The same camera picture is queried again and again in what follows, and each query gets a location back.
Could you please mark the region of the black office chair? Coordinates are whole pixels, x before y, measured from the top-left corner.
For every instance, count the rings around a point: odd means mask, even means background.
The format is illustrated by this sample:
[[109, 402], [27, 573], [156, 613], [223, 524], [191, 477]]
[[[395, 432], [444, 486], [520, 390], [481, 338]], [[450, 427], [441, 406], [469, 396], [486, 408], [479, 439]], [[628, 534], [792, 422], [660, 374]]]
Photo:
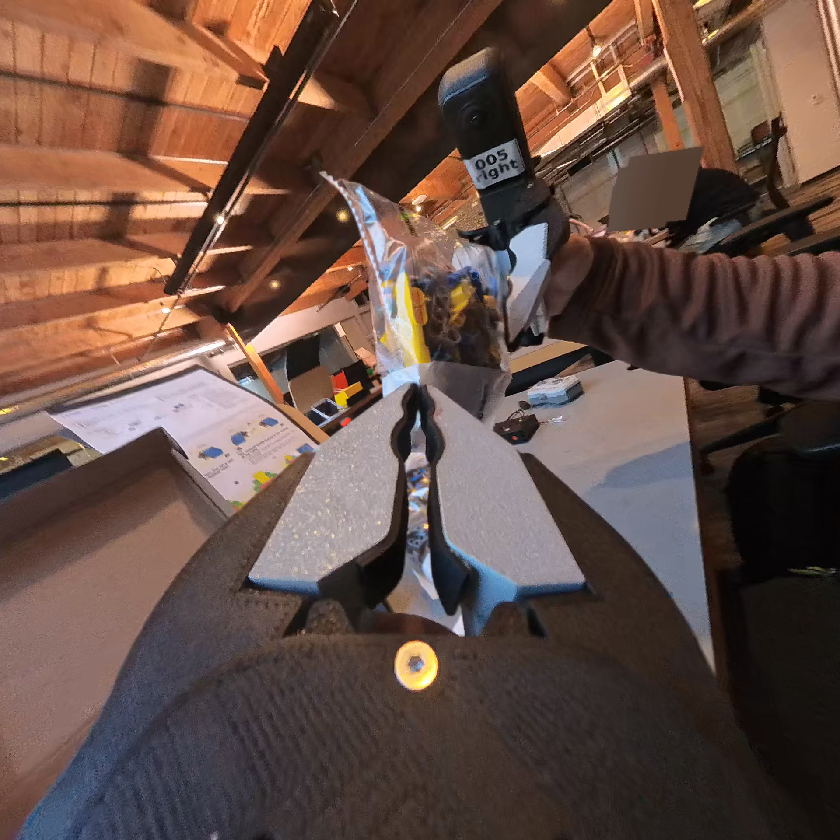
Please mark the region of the black office chair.
[[804, 400], [768, 406], [764, 418], [696, 448], [704, 469], [719, 452], [773, 439], [782, 449], [805, 458], [838, 459], [839, 402]]

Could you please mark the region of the blue cardboard kit box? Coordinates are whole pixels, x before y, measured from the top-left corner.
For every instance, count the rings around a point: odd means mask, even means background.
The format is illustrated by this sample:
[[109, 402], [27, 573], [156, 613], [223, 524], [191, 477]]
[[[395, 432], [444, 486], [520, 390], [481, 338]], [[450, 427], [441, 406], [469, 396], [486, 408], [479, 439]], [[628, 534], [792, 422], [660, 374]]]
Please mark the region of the blue cardboard kit box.
[[226, 518], [161, 429], [2, 503], [2, 838], [67, 767], [154, 605]]

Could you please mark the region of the red and yellow bins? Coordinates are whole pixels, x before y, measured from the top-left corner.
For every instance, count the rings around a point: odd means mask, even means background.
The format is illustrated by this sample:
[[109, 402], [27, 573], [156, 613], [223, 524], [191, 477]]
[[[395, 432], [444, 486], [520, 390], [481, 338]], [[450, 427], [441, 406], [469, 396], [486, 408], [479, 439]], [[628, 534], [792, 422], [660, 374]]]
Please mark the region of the red and yellow bins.
[[332, 399], [340, 410], [354, 406], [373, 390], [368, 366], [362, 360], [357, 360], [331, 374], [330, 380]]

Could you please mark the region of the printed sheet on board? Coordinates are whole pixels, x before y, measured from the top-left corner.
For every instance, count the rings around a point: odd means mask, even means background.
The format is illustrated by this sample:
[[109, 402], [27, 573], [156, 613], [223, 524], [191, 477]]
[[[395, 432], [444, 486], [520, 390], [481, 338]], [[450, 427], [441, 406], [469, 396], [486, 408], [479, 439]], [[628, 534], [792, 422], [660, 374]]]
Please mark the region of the printed sheet on board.
[[162, 431], [227, 513], [319, 446], [284, 410], [200, 366], [49, 416], [100, 455]]

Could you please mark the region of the clear bag of wheels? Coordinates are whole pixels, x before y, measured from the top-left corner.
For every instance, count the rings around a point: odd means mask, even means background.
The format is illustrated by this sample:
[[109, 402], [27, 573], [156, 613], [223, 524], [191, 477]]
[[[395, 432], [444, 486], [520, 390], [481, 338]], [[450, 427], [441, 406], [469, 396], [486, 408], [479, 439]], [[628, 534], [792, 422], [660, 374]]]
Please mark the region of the clear bag of wheels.
[[383, 398], [402, 385], [419, 390], [413, 430], [423, 436], [428, 501], [422, 388], [436, 387], [485, 425], [509, 382], [502, 334], [509, 269], [498, 270], [492, 250], [464, 244], [360, 184], [328, 180], [348, 204], [373, 269], [377, 360], [392, 386]]

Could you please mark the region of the person's right forearm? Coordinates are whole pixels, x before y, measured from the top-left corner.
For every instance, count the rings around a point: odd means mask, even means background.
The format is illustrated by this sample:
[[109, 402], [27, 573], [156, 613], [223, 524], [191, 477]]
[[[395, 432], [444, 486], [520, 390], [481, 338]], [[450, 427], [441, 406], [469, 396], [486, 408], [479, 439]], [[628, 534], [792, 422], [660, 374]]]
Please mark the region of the person's right forearm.
[[839, 400], [839, 256], [727, 257], [573, 235], [543, 297], [549, 336], [638, 368]]

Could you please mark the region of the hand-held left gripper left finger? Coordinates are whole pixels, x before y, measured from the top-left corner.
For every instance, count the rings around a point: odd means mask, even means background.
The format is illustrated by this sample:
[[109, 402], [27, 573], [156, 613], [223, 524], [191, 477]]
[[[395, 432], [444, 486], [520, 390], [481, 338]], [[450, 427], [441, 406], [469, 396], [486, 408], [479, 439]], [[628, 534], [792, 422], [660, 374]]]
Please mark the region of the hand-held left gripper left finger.
[[248, 580], [273, 592], [383, 603], [403, 577], [405, 462], [420, 403], [416, 385], [380, 400], [312, 456]]

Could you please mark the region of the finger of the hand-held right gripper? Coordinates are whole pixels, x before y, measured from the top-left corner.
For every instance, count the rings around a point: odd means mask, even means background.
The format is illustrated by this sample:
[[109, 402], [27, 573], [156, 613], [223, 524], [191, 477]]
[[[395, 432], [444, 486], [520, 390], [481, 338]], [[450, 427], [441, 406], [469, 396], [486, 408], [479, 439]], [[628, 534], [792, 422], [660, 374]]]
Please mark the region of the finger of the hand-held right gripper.
[[508, 247], [510, 280], [545, 280], [550, 272], [549, 225], [541, 222], [525, 227]]
[[519, 264], [508, 275], [506, 296], [506, 344], [517, 344], [518, 337], [535, 319], [546, 284], [550, 280], [551, 263], [539, 259], [532, 264]]

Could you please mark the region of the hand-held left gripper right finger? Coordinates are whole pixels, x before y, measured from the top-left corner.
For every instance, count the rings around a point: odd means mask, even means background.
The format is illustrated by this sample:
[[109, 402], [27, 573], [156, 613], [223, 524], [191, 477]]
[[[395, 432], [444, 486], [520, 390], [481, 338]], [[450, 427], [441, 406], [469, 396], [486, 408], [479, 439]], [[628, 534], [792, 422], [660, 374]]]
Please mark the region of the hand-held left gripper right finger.
[[438, 388], [423, 386], [433, 581], [478, 636], [494, 609], [578, 592], [585, 576], [522, 457]]

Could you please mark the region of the black ceiling light rail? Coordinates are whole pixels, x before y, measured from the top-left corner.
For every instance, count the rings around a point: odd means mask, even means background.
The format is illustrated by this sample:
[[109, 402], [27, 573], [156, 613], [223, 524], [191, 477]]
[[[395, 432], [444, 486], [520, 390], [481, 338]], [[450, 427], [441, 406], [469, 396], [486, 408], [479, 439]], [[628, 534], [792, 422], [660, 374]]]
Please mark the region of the black ceiling light rail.
[[257, 173], [271, 141], [298, 103], [305, 85], [314, 81], [315, 71], [345, 20], [331, 2], [310, 2], [287, 50], [278, 46], [271, 50], [265, 65], [266, 88], [165, 282], [166, 296], [179, 297], [189, 287]]

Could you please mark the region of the black battery box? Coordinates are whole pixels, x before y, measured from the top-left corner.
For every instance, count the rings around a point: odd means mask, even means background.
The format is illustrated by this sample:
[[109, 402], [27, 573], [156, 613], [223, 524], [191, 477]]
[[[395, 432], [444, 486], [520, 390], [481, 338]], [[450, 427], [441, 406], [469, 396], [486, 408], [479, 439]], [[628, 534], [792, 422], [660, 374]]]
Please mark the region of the black battery box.
[[494, 423], [493, 431], [511, 445], [528, 443], [539, 431], [541, 422], [533, 413], [518, 409], [505, 419]]

